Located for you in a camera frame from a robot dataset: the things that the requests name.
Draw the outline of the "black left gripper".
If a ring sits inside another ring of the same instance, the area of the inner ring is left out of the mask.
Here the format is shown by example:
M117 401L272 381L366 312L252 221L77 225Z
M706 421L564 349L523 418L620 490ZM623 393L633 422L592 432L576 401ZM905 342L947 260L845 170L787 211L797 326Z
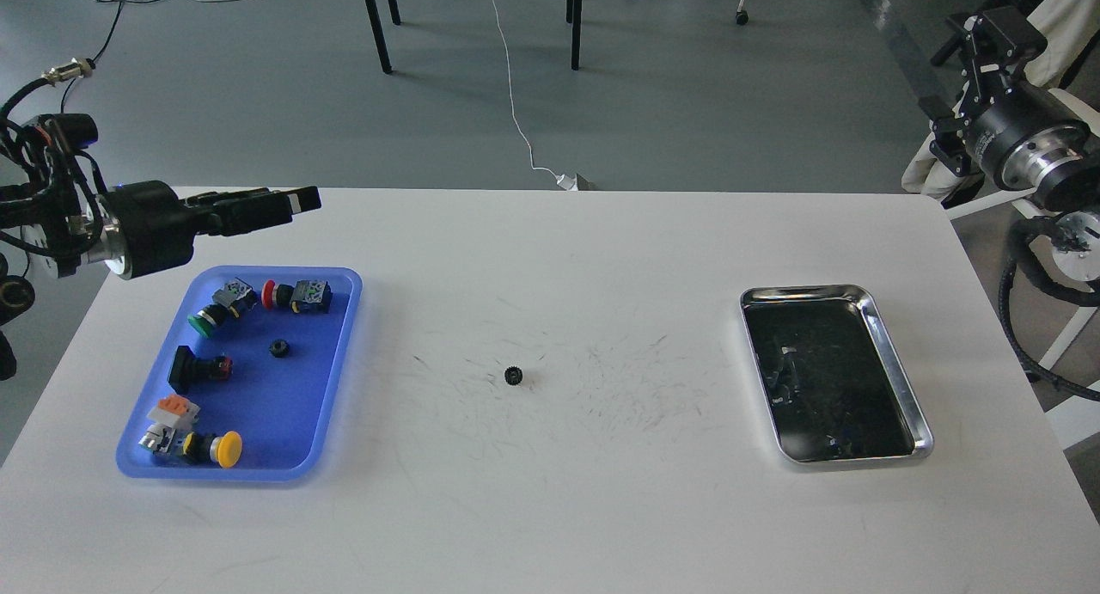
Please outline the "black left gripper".
M107 265L122 279L138 279L188 264L195 253L195 217L204 210L204 235L239 237L292 222L321 207L318 187L287 191L245 189L178 197L164 182L139 182L101 195Z

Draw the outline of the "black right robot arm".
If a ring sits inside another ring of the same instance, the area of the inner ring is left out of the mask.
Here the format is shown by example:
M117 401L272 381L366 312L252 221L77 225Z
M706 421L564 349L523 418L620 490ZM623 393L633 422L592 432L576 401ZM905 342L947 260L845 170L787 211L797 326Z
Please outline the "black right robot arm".
M957 107L938 96L920 98L932 131L930 151L952 174L985 174L1003 191L1026 191L1040 210L1007 233L1007 266L997 314L1026 374L1097 400L1097 391L1042 367L1018 343L1010 297L1018 273L1046 296L1096 308L1097 152L1091 127L1060 98L1028 82L1025 66L1048 41L1018 9L1005 6L948 26L960 43L965 86Z

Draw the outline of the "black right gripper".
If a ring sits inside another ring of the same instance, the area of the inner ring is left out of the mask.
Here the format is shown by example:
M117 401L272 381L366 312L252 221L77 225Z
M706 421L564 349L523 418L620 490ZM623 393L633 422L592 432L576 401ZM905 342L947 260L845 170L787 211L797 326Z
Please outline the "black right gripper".
M919 98L930 119L932 155L953 175L983 172L1002 190L1090 191L1092 158L1085 145L1091 128L1052 94L1014 88L1028 62L1048 50L1048 38L1013 7L955 13L946 23L950 38L932 65L956 54L965 85L958 112L938 95Z

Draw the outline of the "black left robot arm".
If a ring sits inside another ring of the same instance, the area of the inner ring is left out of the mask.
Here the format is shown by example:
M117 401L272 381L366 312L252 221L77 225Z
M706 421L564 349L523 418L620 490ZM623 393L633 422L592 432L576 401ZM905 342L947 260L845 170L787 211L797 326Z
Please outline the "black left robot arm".
M197 237L240 237L318 210L318 187L178 197L168 184L139 182L110 189L98 164L80 162L99 138L86 113L44 113L24 124L10 114L44 86L89 77L91 58L72 58L21 86L3 105L3 160L23 174L3 186L3 242L45 261L56 277L105 262L122 279L188 264Z

